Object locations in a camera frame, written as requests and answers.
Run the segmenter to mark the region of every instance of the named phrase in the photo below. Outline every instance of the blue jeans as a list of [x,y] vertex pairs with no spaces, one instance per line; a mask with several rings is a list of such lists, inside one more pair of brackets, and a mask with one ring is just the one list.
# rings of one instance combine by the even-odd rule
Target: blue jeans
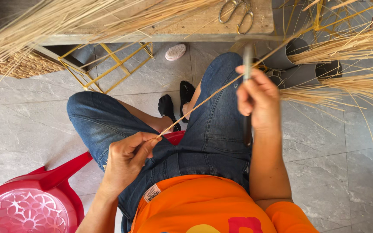
[[[204,101],[238,74],[242,64],[236,53],[218,56],[205,71],[201,94]],[[231,179],[249,191],[251,147],[243,142],[243,119],[237,110],[238,79],[191,113],[184,138],[178,146],[163,139],[153,149],[138,177],[119,195],[123,213],[122,232],[130,231],[145,191],[161,180],[181,175],[214,175]],[[70,97],[67,112],[76,131],[103,169],[109,145],[138,131],[157,131],[133,116],[116,99],[101,93],[80,92]]]

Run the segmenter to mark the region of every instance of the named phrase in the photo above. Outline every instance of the red plastic stool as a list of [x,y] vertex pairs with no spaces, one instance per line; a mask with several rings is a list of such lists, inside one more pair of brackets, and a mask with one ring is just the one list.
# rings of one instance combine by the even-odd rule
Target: red plastic stool
[[179,144],[179,142],[184,138],[185,130],[176,131],[169,134],[164,134],[163,136],[168,139],[172,145],[176,146]]
[[73,233],[83,204],[68,179],[90,162],[86,152],[50,171],[44,167],[0,186],[0,233]]

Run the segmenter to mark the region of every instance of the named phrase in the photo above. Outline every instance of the black sock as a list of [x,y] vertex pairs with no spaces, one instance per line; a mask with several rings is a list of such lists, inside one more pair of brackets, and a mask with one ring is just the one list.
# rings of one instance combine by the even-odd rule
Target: black sock
[[[192,96],[194,95],[195,88],[194,86],[186,81],[181,81],[179,84],[179,95],[181,96],[181,117],[184,116],[184,113],[182,112],[182,107],[184,104],[189,103],[192,99]],[[189,120],[182,119],[182,122],[188,123]]]
[[[172,120],[173,123],[177,121],[177,119],[175,118],[175,114],[174,114],[174,104],[172,103],[172,99],[168,94],[162,96],[159,99],[158,111],[161,114],[161,116],[163,117],[168,116]],[[174,132],[180,131],[180,130],[181,130],[181,126],[177,123],[174,126]]]

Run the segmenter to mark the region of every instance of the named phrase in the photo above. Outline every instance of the pink brush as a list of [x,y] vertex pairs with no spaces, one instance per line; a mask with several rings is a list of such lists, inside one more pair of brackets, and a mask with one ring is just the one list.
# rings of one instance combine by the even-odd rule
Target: pink brush
[[186,45],[184,44],[178,44],[175,46],[172,46],[168,49],[168,51],[165,54],[165,58],[168,61],[175,61],[178,60],[180,57],[182,57],[185,54]]

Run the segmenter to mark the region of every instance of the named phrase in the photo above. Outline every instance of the gray tile floor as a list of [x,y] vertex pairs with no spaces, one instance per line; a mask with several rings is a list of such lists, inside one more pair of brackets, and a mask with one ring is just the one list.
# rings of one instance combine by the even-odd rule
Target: gray tile floor
[[[282,11],[275,10],[275,17],[282,17],[281,14]],[[281,19],[276,20],[278,31],[283,30],[280,22]],[[187,52],[181,59],[166,61],[164,54],[174,44],[154,43],[155,60],[148,61],[110,95],[159,117],[158,99],[169,94],[179,118],[179,82],[187,80],[198,85],[210,62],[226,52],[232,43],[186,43]],[[264,42],[257,44],[264,51],[270,45],[274,46]],[[123,57],[132,50],[122,50],[118,56]],[[96,47],[92,53],[102,56],[101,48]],[[134,57],[127,68],[131,70],[144,58],[144,55]],[[100,74],[110,66],[107,61],[96,72]],[[100,80],[99,85],[109,87],[116,82],[116,76],[122,77],[121,70]],[[65,109],[67,99],[81,90],[67,71],[22,80],[10,77],[2,80],[0,184],[42,165],[56,167],[87,150]],[[352,102],[349,98],[343,101]],[[367,108],[364,114],[373,133],[373,107],[365,102],[358,103]],[[344,106],[344,112],[325,110],[344,122],[318,109],[282,103],[283,156],[294,201],[321,232],[373,233],[373,144],[369,130],[357,108]],[[102,175],[92,161],[70,178],[70,185],[83,201],[86,212]],[[117,225],[121,216],[118,211]]]

